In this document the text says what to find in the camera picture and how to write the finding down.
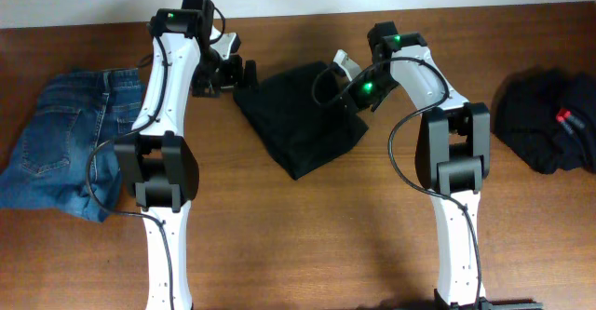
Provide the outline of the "black trousers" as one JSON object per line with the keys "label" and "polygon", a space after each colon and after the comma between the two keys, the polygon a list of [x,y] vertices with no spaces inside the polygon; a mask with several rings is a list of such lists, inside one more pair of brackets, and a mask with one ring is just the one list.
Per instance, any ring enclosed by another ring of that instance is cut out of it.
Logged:
{"label": "black trousers", "polygon": [[344,101],[328,108],[339,92],[328,65],[315,61],[275,74],[233,99],[271,157],[297,180],[348,153],[368,130]]}

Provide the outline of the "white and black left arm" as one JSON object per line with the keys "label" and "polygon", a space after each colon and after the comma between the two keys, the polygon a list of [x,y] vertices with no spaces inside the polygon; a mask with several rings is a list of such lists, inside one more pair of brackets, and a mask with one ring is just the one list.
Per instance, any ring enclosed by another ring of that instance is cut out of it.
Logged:
{"label": "white and black left arm", "polygon": [[130,132],[108,140],[123,182],[143,221],[149,309],[191,309],[187,223],[199,186],[199,165],[184,139],[189,97],[217,98],[256,83],[256,65],[238,55],[236,33],[216,28],[211,0],[183,0],[160,8],[148,23],[152,70]]}

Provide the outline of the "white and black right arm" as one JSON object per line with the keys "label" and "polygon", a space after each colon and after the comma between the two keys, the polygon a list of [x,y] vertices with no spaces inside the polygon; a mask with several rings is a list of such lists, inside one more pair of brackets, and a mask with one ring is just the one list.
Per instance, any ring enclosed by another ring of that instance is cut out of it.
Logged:
{"label": "white and black right arm", "polygon": [[482,284],[477,213],[490,168],[490,114],[447,81],[419,33],[400,34],[391,21],[367,34],[372,63],[365,69],[338,54],[348,93],[360,110],[375,110],[403,88],[421,119],[413,189],[429,195],[436,218],[440,272],[434,291],[439,309],[487,309]]}

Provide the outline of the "folded blue denim jeans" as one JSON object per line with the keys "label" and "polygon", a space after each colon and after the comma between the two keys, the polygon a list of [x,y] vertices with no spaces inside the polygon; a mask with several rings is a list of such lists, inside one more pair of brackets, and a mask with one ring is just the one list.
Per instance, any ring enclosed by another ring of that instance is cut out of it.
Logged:
{"label": "folded blue denim jeans", "polygon": [[130,131],[143,92],[136,69],[51,79],[1,174],[1,207],[104,222],[122,183],[110,140]]}

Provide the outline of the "black garment with red label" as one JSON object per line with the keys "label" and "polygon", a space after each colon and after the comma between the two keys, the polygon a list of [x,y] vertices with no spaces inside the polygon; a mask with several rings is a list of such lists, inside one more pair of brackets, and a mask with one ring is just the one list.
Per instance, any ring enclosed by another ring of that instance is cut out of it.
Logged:
{"label": "black garment with red label", "polygon": [[493,133],[536,172],[594,172],[595,78],[559,69],[516,76],[496,104]]}

